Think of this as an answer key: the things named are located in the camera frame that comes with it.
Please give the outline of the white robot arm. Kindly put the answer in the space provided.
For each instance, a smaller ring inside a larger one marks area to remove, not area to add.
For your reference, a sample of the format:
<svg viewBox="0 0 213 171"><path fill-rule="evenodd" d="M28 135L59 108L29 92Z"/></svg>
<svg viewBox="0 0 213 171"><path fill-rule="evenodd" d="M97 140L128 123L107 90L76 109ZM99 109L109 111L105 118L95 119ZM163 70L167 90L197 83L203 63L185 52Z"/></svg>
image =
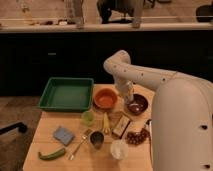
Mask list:
<svg viewBox="0 0 213 171"><path fill-rule="evenodd" d="M120 50L104 61L125 103L133 85L154 92L153 171L213 171L213 82L177 71L136 66Z"/></svg>

